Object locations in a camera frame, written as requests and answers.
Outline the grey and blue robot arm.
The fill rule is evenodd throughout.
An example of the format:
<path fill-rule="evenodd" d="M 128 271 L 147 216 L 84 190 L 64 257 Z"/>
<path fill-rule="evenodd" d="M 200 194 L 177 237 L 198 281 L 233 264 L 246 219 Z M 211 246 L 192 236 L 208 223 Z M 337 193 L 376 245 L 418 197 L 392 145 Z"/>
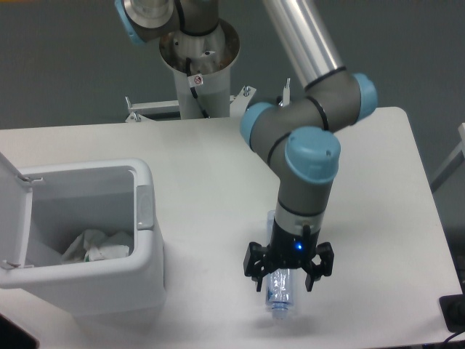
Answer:
<path fill-rule="evenodd" d="M 271 240 L 248 245 L 243 269 L 257 285 L 276 270 L 302 269 L 311 290 L 333 268 L 332 247 L 318 235 L 339 168 L 335 133 L 371 115 L 378 97 L 367 76 L 347 72 L 313 1 L 266 1 L 264 8 L 305 96 L 254 104 L 240 120 L 246 144 L 280 181 Z M 229 72 L 240 43 L 217 1 L 117 1 L 116 9 L 134 43 L 158 40 L 183 119 L 230 115 Z"/>

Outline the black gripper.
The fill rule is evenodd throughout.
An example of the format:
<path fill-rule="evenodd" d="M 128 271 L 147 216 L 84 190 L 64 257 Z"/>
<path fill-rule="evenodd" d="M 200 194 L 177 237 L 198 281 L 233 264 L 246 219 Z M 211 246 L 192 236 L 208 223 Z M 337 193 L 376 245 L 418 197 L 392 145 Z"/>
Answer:
<path fill-rule="evenodd" d="M 277 269 L 302 268 L 307 274 L 305 287 L 311 292 L 316 281 L 322 276 L 329 277 L 333 271 L 333 249 L 329 242 L 317 245 L 320 231 L 313 231 L 304 225 L 301 236 L 287 232 L 273 221 L 272 235 L 268 246 L 250 242 L 243 261 L 243 271 L 261 292 L 263 279 Z M 316 265 L 312 260 L 320 258 Z"/>

